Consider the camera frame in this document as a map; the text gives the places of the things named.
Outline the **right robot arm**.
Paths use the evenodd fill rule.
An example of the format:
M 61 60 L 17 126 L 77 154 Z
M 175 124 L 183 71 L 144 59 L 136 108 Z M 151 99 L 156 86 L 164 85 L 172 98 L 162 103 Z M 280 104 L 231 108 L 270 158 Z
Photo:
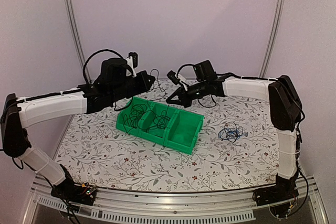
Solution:
M 202 133 L 209 137 L 209 147 L 196 148 L 207 171 L 187 179 L 187 187 L 275 183 L 271 196 L 284 200 L 299 175 L 300 124 L 305 118 L 291 79 L 217 73 L 208 60 L 192 68 L 194 83 L 180 71 L 167 74 L 177 87 L 167 103 L 203 113 Z

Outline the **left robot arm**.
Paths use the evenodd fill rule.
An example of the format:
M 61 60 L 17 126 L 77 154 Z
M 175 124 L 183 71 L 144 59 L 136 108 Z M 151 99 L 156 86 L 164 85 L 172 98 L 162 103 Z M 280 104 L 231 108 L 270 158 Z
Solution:
M 94 82 L 84 76 L 84 84 L 66 91 L 20 99 L 12 93 L 4 104 L 1 116 L 4 153 L 47 178 L 67 200 L 77 197 L 77 186 L 73 185 L 72 178 L 60 164 L 29 141 L 27 128 L 63 116 L 100 112 L 122 99 L 146 93 L 152 88 L 155 77 L 145 70 L 135 71 L 138 66 L 136 52 L 123 58 L 114 50 L 105 51 L 115 57 L 102 62 L 100 74 Z

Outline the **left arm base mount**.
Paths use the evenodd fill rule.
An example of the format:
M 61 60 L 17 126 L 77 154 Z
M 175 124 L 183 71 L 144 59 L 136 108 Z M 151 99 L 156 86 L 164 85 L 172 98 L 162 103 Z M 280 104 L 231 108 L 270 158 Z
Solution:
M 97 194 L 97 187 L 94 185 L 75 184 L 63 181 L 59 185 L 53 185 L 51 195 L 64 201 L 75 202 L 83 205 L 92 206 Z

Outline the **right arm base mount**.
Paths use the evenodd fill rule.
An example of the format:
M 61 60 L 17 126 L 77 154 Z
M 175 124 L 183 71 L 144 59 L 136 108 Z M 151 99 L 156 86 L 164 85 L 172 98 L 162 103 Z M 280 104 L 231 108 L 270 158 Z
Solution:
M 299 196 L 296 186 L 286 188 L 284 185 L 257 188 L 253 192 L 252 199 L 257 206 L 269 206 L 270 213 L 277 219 L 287 218 Z

